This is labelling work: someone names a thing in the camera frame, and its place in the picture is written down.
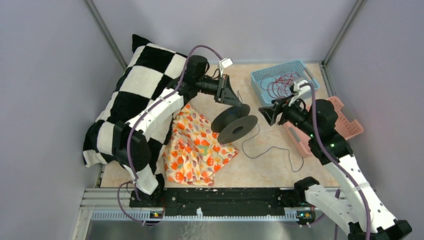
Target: black filament spool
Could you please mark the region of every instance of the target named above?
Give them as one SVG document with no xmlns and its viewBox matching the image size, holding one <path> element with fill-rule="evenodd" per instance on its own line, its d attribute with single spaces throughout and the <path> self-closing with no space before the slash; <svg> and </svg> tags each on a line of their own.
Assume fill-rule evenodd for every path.
<svg viewBox="0 0 424 240">
<path fill-rule="evenodd" d="M 258 122 L 258 118 L 249 115 L 251 108 L 247 104 L 232 106 L 221 112 L 211 125 L 211 130 L 219 133 L 218 142 L 227 144 L 248 134 Z"/>
</svg>

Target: orange floral cloth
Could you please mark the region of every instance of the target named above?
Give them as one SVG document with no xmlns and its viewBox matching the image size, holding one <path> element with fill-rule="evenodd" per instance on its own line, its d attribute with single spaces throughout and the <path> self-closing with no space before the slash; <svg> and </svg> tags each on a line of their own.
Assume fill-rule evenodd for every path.
<svg viewBox="0 0 424 240">
<path fill-rule="evenodd" d="M 211 122 L 185 105 L 172 122 L 163 153 L 166 179 L 180 184 L 213 186 L 214 174 L 239 153 L 231 143 L 219 144 Z"/>
</svg>

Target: gray wall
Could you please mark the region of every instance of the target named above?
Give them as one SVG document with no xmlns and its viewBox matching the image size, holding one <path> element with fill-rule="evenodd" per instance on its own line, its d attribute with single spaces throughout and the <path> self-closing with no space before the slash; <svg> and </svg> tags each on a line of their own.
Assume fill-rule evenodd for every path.
<svg viewBox="0 0 424 240">
<path fill-rule="evenodd" d="M 82 0 L 1 1 L 0 38 L 0 239 L 69 239 L 99 170 L 85 131 L 122 70 Z"/>
<path fill-rule="evenodd" d="M 356 0 L 93 0 L 127 62 L 131 35 L 238 63 L 323 60 Z M 199 51 L 211 61 L 216 58 Z"/>
<path fill-rule="evenodd" d="M 365 132 L 351 141 L 388 208 L 422 239 L 424 1 L 368 1 L 329 65 Z"/>
</svg>

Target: blue plastic basket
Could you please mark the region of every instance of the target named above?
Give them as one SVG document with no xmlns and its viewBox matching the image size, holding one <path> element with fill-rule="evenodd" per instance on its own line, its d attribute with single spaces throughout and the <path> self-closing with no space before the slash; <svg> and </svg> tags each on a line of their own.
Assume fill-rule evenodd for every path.
<svg viewBox="0 0 424 240">
<path fill-rule="evenodd" d="M 291 61 L 280 65 L 264 68 L 251 73 L 251 84 L 256 92 L 262 106 L 272 106 L 272 100 L 276 99 L 275 95 L 270 94 L 268 91 L 263 90 L 269 83 L 274 82 L 275 78 L 284 74 L 297 73 L 301 79 L 306 79 L 314 86 L 315 91 L 320 87 L 320 84 L 312 76 L 311 72 L 307 69 L 301 60 Z M 286 86 L 287 92 L 290 92 L 289 86 Z M 307 99 L 312 96 L 311 91 L 302 96 L 302 99 Z"/>
</svg>

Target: black checkered pillow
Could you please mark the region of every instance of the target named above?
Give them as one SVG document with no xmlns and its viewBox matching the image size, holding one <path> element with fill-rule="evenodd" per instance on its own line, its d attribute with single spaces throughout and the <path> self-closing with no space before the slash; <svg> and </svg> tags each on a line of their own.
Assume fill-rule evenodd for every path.
<svg viewBox="0 0 424 240">
<path fill-rule="evenodd" d="M 116 84 L 106 109 L 85 135 L 82 154 L 87 167 L 116 160 L 112 155 L 115 124 L 118 121 L 125 123 L 153 103 L 168 83 L 180 76 L 187 57 L 135 34 L 132 36 L 132 51 L 134 55 Z M 162 156 L 171 137 L 172 120 L 172 116 L 169 116 L 147 139 L 152 156 L 149 165 L 153 173 L 156 171 L 158 158 Z"/>
</svg>

